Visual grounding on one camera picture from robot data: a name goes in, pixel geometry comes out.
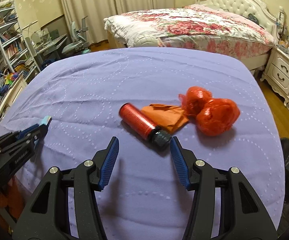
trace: blue gripper pad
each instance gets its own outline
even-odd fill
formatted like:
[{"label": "blue gripper pad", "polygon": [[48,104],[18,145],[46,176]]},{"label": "blue gripper pad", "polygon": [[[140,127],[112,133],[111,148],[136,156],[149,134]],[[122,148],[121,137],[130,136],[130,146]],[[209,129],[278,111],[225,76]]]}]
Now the blue gripper pad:
[{"label": "blue gripper pad", "polygon": [[109,152],[100,170],[101,175],[98,185],[101,190],[103,190],[109,183],[119,153],[119,140],[115,138],[112,145],[109,145],[109,147]]},{"label": "blue gripper pad", "polygon": [[174,138],[170,141],[170,151],[180,183],[188,189],[190,186],[189,169]]}]

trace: drawer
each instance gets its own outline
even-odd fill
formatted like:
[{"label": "drawer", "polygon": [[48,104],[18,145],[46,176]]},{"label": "drawer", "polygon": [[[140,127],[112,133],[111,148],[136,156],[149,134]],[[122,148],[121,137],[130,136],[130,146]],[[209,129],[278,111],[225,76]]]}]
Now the drawer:
[{"label": "drawer", "polygon": [[285,57],[276,52],[272,63],[289,78],[289,61]]},{"label": "drawer", "polygon": [[289,93],[289,78],[275,65],[270,65],[268,76],[284,91],[284,93]]}]

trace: purple bedsheet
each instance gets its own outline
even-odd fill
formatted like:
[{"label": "purple bedsheet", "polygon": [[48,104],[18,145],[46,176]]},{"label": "purple bedsheet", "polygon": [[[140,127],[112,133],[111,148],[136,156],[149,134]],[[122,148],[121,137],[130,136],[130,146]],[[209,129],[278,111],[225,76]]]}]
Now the purple bedsheet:
[{"label": "purple bedsheet", "polygon": [[[230,131],[218,137],[204,136],[193,123],[175,135],[184,148],[213,167],[239,167],[277,228],[285,194],[279,135],[259,86],[234,58],[189,49],[131,48],[61,60],[19,95],[0,125],[0,135],[52,116],[42,153],[17,173],[30,192],[51,166],[76,167],[117,136],[120,151],[109,185],[96,192],[108,239],[181,239],[193,192],[179,183],[170,152],[149,149],[121,124],[118,111],[126,102],[138,108],[150,103],[179,105],[178,94],[194,85],[216,98],[234,100],[241,115]],[[219,208],[217,191],[213,235]],[[70,219],[74,232],[73,203]]]}]

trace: white ornate headboard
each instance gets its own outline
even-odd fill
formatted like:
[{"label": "white ornate headboard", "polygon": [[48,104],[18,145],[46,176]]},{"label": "white ornate headboard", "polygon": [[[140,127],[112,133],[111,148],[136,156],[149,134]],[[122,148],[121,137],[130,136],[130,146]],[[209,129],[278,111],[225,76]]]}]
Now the white ornate headboard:
[{"label": "white ornate headboard", "polygon": [[259,20],[261,27],[277,37],[277,18],[268,12],[267,5],[261,0],[196,0],[196,3],[214,5],[246,18],[249,14],[253,14]]}]

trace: bed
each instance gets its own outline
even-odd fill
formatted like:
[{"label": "bed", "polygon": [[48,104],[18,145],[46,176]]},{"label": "bed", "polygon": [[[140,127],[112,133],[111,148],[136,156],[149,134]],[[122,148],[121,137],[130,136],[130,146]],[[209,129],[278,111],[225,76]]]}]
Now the bed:
[{"label": "bed", "polygon": [[[174,135],[213,167],[239,167],[277,228],[285,194],[284,161],[268,104],[240,61],[198,50],[112,49],[57,61],[39,73],[0,124],[2,135],[52,116],[40,152],[16,174],[23,191],[30,195],[50,167],[76,167],[116,136],[120,151],[109,185],[96,192],[108,240],[181,239],[193,192],[180,184],[168,149],[150,149],[121,123],[118,111],[126,102],[139,108],[179,105],[178,94],[193,85],[234,100],[241,115],[230,131],[215,138],[198,132],[193,123]],[[69,206],[76,236],[72,192]],[[219,208],[217,191],[213,236]]]},{"label": "bed", "polygon": [[128,12],[104,21],[112,48],[204,50],[237,58],[249,70],[265,66],[277,42],[277,18],[261,0],[196,0],[184,8]]}]

